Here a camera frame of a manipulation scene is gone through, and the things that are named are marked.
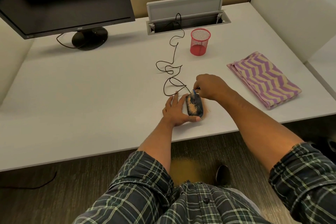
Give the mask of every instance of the pen holder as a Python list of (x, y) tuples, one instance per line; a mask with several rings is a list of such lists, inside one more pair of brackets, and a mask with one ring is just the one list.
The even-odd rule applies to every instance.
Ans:
[(191, 54), (195, 56), (202, 56), (207, 50), (210, 37), (210, 31), (205, 28), (197, 28), (191, 31)]

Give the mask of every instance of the green plaid shirt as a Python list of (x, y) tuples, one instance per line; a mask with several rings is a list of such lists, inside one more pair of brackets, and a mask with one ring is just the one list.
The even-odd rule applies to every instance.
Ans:
[[(336, 223), (336, 165), (309, 144), (294, 146), (272, 169), (269, 183), (296, 221)], [(190, 182), (174, 188), (158, 161), (136, 151), (107, 192), (74, 223), (270, 222), (225, 188)]]

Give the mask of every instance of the person's right hand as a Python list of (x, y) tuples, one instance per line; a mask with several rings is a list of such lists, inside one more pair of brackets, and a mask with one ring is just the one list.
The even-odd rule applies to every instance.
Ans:
[(234, 94), (234, 90), (231, 89), (222, 78), (213, 74), (200, 74), (196, 77), (194, 84), (194, 90), (202, 98), (220, 101), (223, 97), (227, 98)]

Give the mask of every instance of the person's left arm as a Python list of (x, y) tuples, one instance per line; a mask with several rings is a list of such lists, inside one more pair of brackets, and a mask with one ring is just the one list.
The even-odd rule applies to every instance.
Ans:
[(154, 131), (121, 167), (107, 192), (74, 221), (75, 224), (153, 223), (168, 209), (173, 190), (169, 176), (174, 126), (199, 117), (182, 113), (187, 95), (170, 97)]

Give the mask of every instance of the shirt sleeve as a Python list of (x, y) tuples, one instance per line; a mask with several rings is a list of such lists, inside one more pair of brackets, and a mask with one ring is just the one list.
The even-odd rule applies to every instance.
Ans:
[(144, 151), (136, 151), (107, 192), (74, 223), (153, 223), (169, 208), (172, 191), (166, 169)]
[(336, 165), (308, 143), (274, 166), (269, 183), (294, 220), (336, 223)]

